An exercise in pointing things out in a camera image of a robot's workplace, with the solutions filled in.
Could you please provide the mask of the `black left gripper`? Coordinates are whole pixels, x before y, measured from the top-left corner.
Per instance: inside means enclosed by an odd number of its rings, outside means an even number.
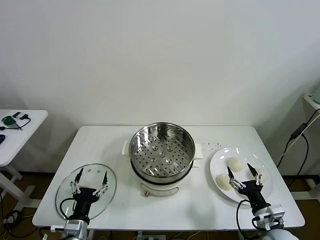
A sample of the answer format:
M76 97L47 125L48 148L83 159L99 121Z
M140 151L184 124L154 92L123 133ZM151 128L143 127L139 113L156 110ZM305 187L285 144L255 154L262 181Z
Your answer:
M73 210L74 220L89 220L89 212L91 205L96 203L100 196L108 190L108 172L106 171L100 188L81 188L79 182L83 173L83 168L77 173L75 179L70 182L75 207Z

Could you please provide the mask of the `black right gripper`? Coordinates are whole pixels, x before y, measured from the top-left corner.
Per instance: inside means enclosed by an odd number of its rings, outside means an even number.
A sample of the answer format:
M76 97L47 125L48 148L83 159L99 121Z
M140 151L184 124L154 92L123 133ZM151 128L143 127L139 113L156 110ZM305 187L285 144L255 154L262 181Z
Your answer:
M263 188L263 177L262 174L258 173L258 171L252 165L247 163L247 166L251 175L253 176L253 179L239 182L233 175L232 170L227 167L229 184L234 190L248 198L253 211L259 211L270 206L261 193Z

